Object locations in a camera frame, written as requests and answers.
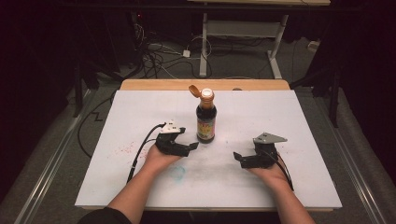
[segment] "white board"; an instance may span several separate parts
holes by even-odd
[[[307,208],[342,207],[294,91],[215,91],[216,137],[172,164],[156,180],[147,209],[260,210],[275,208],[264,184],[240,167],[233,152],[254,155],[252,139],[263,132],[276,143],[295,194]],[[177,143],[196,142],[189,91],[118,91],[78,194],[76,206],[104,207],[125,186],[135,154],[149,131],[173,119],[186,132]],[[157,129],[150,138],[156,138]],[[149,146],[141,152],[135,174]]]

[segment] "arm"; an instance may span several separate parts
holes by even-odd
[[[153,145],[143,167],[110,202],[108,207],[121,211],[132,223],[139,223],[155,178],[171,163],[179,159],[178,156],[162,154]]]
[[[248,170],[258,176],[271,190],[280,221],[283,224],[315,223],[293,191],[291,191],[286,177],[276,164],[268,169],[252,168]]]

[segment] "bottle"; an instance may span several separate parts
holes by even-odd
[[[201,98],[201,103],[196,108],[197,137],[201,143],[210,143],[215,138],[216,115],[218,110],[213,103],[215,94],[209,88],[201,92],[195,86],[189,87],[192,95]]]

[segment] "hand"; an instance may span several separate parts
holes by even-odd
[[[283,168],[285,168],[285,164],[280,158],[278,161],[283,166]],[[290,188],[288,179],[285,177],[282,170],[277,164],[274,164],[266,169],[251,168],[247,170],[258,176],[264,182],[264,184],[268,186],[272,191],[284,186]]]
[[[164,171],[170,164],[180,159],[181,157],[179,156],[165,155],[161,153],[157,146],[152,145],[148,151],[148,155],[146,157],[146,161],[142,167],[142,170],[150,171],[155,175],[158,175],[160,172]]]

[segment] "sleeve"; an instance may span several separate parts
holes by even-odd
[[[79,220],[78,224],[132,224],[132,222],[119,210],[105,207],[90,212]]]

